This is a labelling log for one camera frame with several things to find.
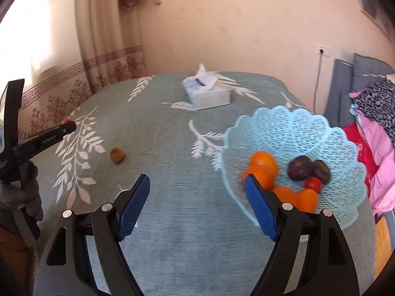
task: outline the red cloth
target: red cloth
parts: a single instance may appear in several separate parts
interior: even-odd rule
[[[370,150],[368,143],[358,132],[356,123],[344,127],[343,130],[347,135],[347,139],[357,145],[359,152],[358,161],[366,166],[365,185],[368,189],[369,196],[372,176],[377,172],[378,166],[376,166],[375,161],[373,160],[372,151]]]

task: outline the curtain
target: curtain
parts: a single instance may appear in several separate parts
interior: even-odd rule
[[[47,14],[29,23],[37,56],[31,53],[20,139],[59,124],[104,86],[147,75],[137,16],[128,14],[135,21],[121,24],[123,12],[136,10],[121,10],[119,0],[40,1]]]

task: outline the leopard print fabric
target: leopard print fabric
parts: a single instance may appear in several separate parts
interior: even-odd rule
[[[392,143],[395,141],[395,84],[384,79],[353,98],[358,109],[383,127]]]

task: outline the orange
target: orange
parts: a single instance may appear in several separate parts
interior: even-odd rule
[[[314,213],[317,208],[318,194],[311,188],[302,189],[296,193],[297,208],[306,213]]]
[[[254,165],[246,169],[241,175],[242,183],[246,179],[246,176],[253,174],[258,180],[261,187],[265,190],[272,190],[274,187],[274,174],[265,166]]]
[[[275,187],[273,192],[282,203],[291,203],[297,207],[297,196],[292,189],[287,187]]]
[[[265,151],[257,151],[250,157],[250,166],[261,165],[270,169],[274,176],[278,175],[278,164],[273,156]]]

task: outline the red tomato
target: red tomato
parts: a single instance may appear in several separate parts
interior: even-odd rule
[[[319,194],[322,188],[322,181],[319,180],[317,177],[307,178],[304,188],[313,189],[317,194]]]
[[[66,123],[72,122],[70,119],[65,119],[62,121],[62,125],[65,125]]]

